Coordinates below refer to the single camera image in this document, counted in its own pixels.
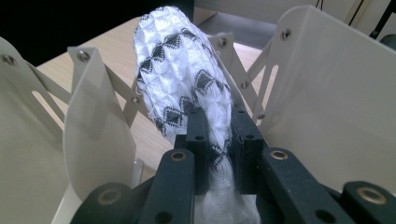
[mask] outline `black mechanical part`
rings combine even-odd
[[[185,148],[195,157],[195,195],[203,195],[209,190],[210,145],[207,132],[205,111],[201,107],[194,108],[189,113]]]
[[[163,154],[139,224],[193,222],[194,155],[176,148]]]
[[[98,187],[84,200],[70,223],[137,223],[152,180],[145,181],[133,190],[120,183],[107,183]]]
[[[256,194],[258,190],[258,159],[268,147],[248,112],[242,108],[232,111],[232,152],[235,186],[240,194]]]
[[[357,223],[395,223],[396,198],[387,190],[365,181],[344,185],[340,204]]]
[[[260,168],[284,223],[355,223],[288,150],[266,148]]]

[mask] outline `bolt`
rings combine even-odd
[[[227,45],[228,39],[226,37],[221,37],[219,39],[218,45],[219,47],[221,47],[222,49]]]
[[[87,62],[90,60],[91,55],[90,55],[89,53],[83,51],[83,50],[79,50],[78,53],[77,53],[77,58],[78,58],[81,62],[87,63]]]
[[[257,119],[264,119],[265,115],[264,114],[260,114],[259,116],[257,116]]]
[[[248,81],[244,81],[244,82],[242,82],[242,84],[241,84],[241,88],[242,89],[246,89],[247,87],[248,87]]]
[[[280,37],[282,37],[283,40],[287,40],[290,36],[291,36],[291,30],[285,29],[283,30],[282,35]]]
[[[15,60],[12,56],[10,55],[2,55],[1,56],[1,60],[11,66],[14,66],[15,64],[17,64],[17,60]]]
[[[132,98],[132,103],[134,103],[135,105],[138,105],[139,99],[137,99],[137,97]]]

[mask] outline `table surface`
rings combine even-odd
[[[98,48],[104,63],[129,86],[132,86],[135,79],[136,58],[133,38],[134,28],[139,21],[139,17],[134,18],[80,45],[80,47]],[[234,43],[234,47],[245,69],[248,69],[261,53],[260,49],[253,49],[237,43]],[[70,92],[73,66],[73,62],[65,50],[65,53],[40,64],[37,69]],[[257,91],[259,86],[257,84],[254,86]],[[59,101],[57,103],[66,113],[67,105]],[[120,105],[123,107],[125,102],[120,100]],[[172,149],[173,146],[162,137],[151,120],[146,119],[140,113],[134,120],[131,132],[136,143],[136,157],[144,163],[141,179],[143,182],[155,175],[163,153]]]

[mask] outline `screw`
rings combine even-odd
[[[132,98],[132,103],[134,103],[135,105],[138,105],[139,99],[137,99],[137,97]]]
[[[265,115],[264,114],[260,114],[259,116],[257,116],[257,119],[264,119]]]
[[[242,82],[242,84],[241,84],[241,88],[242,89],[246,89],[247,87],[248,87],[248,81],[244,81],[244,82]]]
[[[78,53],[77,53],[77,58],[78,58],[81,62],[87,63],[87,62],[90,60],[91,55],[90,55],[89,53],[83,51],[83,50],[79,50]]]
[[[227,45],[228,39],[226,37],[221,37],[219,39],[218,45],[219,47],[221,47],[222,49]]]
[[[282,37],[283,40],[287,40],[290,36],[291,36],[291,30],[285,29],[283,30],[282,35],[280,37]]]
[[[12,56],[10,55],[2,55],[1,56],[1,60],[11,66],[14,66],[15,64],[17,64],[17,60],[15,60]]]

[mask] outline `black background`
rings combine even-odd
[[[156,7],[179,7],[192,21],[193,0],[26,1],[0,3],[0,36],[34,66]]]

